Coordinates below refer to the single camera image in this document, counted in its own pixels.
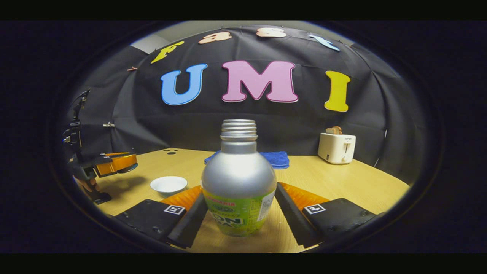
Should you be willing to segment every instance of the table surface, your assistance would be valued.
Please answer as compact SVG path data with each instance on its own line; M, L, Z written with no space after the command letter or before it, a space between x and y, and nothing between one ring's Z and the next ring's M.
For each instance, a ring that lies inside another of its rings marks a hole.
M160 201L164 197L150 187L150 182L163 176L180 176L188 181L188 188L198 186L205 168L204 159L213 153L169 148L137 155L139 165L133 171L96 179L101 192L112 196L112 200L98 208L115 216L145 199ZM374 214L391 208L409 189L403 181L355 159L344 165L330 164L319 156L289 156L289 160L289 168L275 170L277 181L329 200L345 198ZM267 220L254 235L247 238L226 236L219 232L207 212L193 246L184 250L192 253L297 253L307 249L297 244L274 198Z

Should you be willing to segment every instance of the pink letter m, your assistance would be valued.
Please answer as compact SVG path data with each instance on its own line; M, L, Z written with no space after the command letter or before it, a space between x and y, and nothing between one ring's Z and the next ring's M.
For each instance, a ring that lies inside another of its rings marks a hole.
M272 83L267 99L273 102L292 103L298 101L293 90L291 71L293 63L273 61L259 74L247 61L231 61L223 64L228 70L228 89L222 96L225 102L240 102L247 98L241 91L242 82L254 100L259 100L265 88Z

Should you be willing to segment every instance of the black fabric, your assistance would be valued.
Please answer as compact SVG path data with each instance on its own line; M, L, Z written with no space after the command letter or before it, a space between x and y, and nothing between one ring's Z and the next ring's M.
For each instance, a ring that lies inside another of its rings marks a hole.
M322 36L340 49L337 52L306 31L279 27L286 37L262 38L256 35L260 27L268 26L226 28L185 38L153 64L159 50L147 56L129 47L107 60L79 90L92 87L80 115L85 125L84 149L138 154L167 147L217 151L222 121L244 118L257 123L260 152L316 155L320 133L338 125L344 134L356 136L354 159L413 183L421 172L422 151L431 133L423 122L425 106L407 81L360 45L349 47ZM223 31L232 38L198 44L204 36ZM234 60L246 60L258 73L272 61L294 63L292 81L299 100L269 101L265 96L270 86L254 100L242 85L246 100L222 101L228 82L228 70L222 65ZM208 67L203 70L199 96L183 105L164 103L161 76L181 71L176 93L182 94L189 87L186 69L202 63ZM138 70L126 71L135 64ZM351 79L347 112L324 108L330 96L328 70ZM115 127L103 128L108 121Z

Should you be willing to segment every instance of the blue towel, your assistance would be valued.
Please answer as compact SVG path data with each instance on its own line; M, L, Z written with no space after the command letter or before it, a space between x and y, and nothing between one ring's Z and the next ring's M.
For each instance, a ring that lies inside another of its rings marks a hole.
M207 164L215 155L220 152L215 152L212 156L205 159L205 164ZM274 169L285 169L289 167L289 158L287 157L287 153L284 151L280 152L260 152L262 156L264 156L269 163L271 163Z

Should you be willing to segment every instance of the aluminum bottle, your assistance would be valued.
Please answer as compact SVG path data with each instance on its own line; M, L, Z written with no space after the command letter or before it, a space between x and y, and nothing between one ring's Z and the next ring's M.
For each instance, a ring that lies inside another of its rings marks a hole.
M277 187L276 175L257 152L254 120L224 120L220 138L221 152L203 171L203 195L222 233L246 237L265 221Z

